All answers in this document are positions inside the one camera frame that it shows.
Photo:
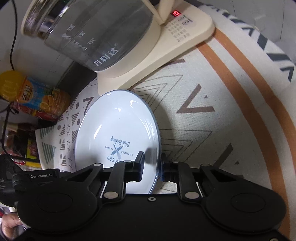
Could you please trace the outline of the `person's left hand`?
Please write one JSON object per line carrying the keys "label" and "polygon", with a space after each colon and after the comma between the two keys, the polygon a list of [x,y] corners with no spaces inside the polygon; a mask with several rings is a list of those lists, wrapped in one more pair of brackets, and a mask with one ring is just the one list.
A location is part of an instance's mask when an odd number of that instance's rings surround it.
{"label": "person's left hand", "polygon": [[16,213],[8,213],[2,216],[1,240],[14,240],[23,232],[22,222]]}

